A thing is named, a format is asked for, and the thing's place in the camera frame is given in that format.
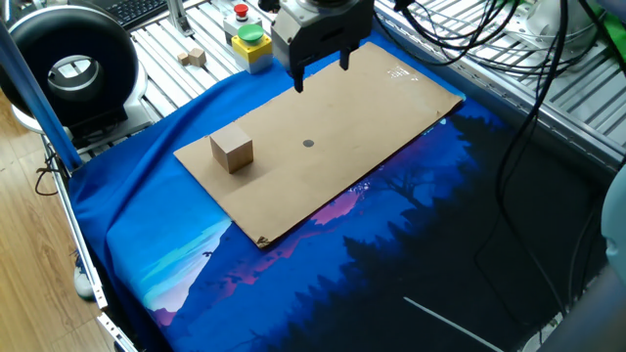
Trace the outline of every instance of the blue metal bar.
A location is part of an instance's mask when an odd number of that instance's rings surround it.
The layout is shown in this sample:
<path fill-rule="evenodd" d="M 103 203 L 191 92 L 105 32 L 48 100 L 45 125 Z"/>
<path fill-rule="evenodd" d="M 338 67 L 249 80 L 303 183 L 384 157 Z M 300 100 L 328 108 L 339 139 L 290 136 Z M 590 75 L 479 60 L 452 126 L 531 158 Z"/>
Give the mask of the blue metal bar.
<path fill-rule="evenodd" d="M 67 169 L 73 171 L 80 167 L 82 160 L 78 156 L 76 148 L 69 140 L 41 87 L 30 72 L 18 46 L 3 23 L 0 25 L 0 65 L 9 74 L 13 84 L 18 88 L 28 108 L 41 125 Z"/>

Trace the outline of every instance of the wooden floor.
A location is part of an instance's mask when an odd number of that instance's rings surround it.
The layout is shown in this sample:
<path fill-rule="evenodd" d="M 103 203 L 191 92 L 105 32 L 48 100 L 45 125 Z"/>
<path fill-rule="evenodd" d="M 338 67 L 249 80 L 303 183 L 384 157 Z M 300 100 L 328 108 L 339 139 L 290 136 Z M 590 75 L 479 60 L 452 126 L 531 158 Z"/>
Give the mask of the wooden floor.
<path fill-rule="evenodd" d="M 13 119 L 0 91 L 0 351 L 113 351 L 98 307 L 74 291 L 61 202 L 34 191 L 43 161 L 39 136 Z M 55 191 L 50 175 L 40 191 Z"/>

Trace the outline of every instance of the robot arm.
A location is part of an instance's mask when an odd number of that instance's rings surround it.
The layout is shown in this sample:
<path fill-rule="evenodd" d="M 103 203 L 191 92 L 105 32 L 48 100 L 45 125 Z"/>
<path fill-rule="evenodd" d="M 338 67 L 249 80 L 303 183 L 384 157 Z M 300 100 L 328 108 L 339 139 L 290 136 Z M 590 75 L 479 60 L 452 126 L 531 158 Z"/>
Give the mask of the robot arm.
<path fill-rule="evenodd" d="M 278 7 L 264 0 L 259 6 Z M 373 15 L 374 0 L 281 0 L 272 22 L 272 49 L 295 90 L 302 92 L 306 66 L 334 52 L 340 52 L 339 63 L 348 69 L 350 53 L 372 31 Z"/>

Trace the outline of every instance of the blue fabric mat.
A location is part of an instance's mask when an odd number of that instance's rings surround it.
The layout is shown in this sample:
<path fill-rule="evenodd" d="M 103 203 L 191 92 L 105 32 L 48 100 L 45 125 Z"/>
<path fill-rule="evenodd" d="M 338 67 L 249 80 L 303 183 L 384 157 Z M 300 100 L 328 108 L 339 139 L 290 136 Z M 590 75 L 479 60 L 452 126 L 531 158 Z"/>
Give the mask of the blue fabric mat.
<path fill-rule="evenodd" d="M 379 35 L 368 40 L 462 95 Z M 326 58 L 308 73 L 336 59 Z M 406 297 L 501 348 L 515 346 L 532 328 L 507 316 L 465 254 L 476 251 L 492 226 L 495 208 L 484 194 L 511 136 L 477 103 L 466 101 L 266 251 L 174 157 L 291 85 L 277 63 L 259 75 L 237 74 L 74 173 L 69 189 L 76 218 L 135 328 L 150 334 L 142 312 L 133 311 L 140 303 L 177 351 L 415 350 L 415 329 L 426 332 L 419 343 L 424 351 L 489 350 Z M 485 215 L 487 209 L 492 212 Z M 469 226 L 484 226 L 475 229 L 480 237 L 461 236 Z M 425 285 L 431 289 L 421 289 Z M 520 312 L 550 318 L 550 298 L 537 297 Z M 163 347 L 146 343 L 151 350 Z"/>

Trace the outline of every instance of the white cable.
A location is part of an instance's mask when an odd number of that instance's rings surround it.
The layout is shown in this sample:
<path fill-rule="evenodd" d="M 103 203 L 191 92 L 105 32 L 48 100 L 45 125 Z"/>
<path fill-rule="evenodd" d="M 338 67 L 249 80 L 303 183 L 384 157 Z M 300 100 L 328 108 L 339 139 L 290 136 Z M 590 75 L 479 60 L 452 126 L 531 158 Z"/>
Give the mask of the white cable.
<path fill-rule="evenodd" d="M 488 342 L 487 340 L 485 340 L 484 338 L 482 338 L 482 337 L 480 337 L 480 336 L 476 335 L 475 333 L 472 333 L 471 331 L 469 331 L 469 330 L 467 330 L 467 329 L 464 329 L 463 327 L 461 327 L 461 326 L 459 326 L 459 325 L 455 324 L 454 322 L 451 322 L 451 321 L 449 321 L 449 320 L 447 320 L 447 319 L 443 318 L 442 316 L 438 315 L 437 313 L 435 313 L 435 312 L 433 312 L 433 311 L 429 310 L 428 308 L 426 308 L 426 307 L 424 307 L 424 306 L 422 306 L 422 305 L 420 305 L 420 304 L 416 303 L 416 302 L 415 302 L 415 301 L 413 301 L 411 298 L 409 298 L 409 297 L 404 297 L 404 300 L 405 300 L 405 301 L 407 301 L 407 302 L 409 302 L 409 303 L 411 303 L 411 304 L 413 304 L 414 306 L 416 306 L 416 307 L 420 308 L 421 310 L 423 310 L 424 312 L 428 313 L 429 315 L 431 315 L 431 316 L 433 316 L 433 317 L 437 318 L 438 320 L 442 321 L 443 323 L 446 323 L 447 325 L 451 326 L 452 328 L 454 328 L 454 329 L 456 329 L 456 330 L 458 330 L 458 331 L 460 331 L 460 332 L 462 332 L 462 333 L 466 334 L 467 336 L 469 336 L 469 337 L 471 337 L 471 338 L 475 339 L 476 341 L 478 341 L 478 342 L 482 343 L 483 345 L 485 345 L 485 346 L 487 346 L 487 347 L 491 348 L 492 350 L 494 350 L 494 351 L 496 351 L 496 352 L 505 352 L 505 351 L 501 350 L 500 348 L 498 348 L 498 347 L 494 346 L 493 344 L 489 343 L 489 342 Z"/>

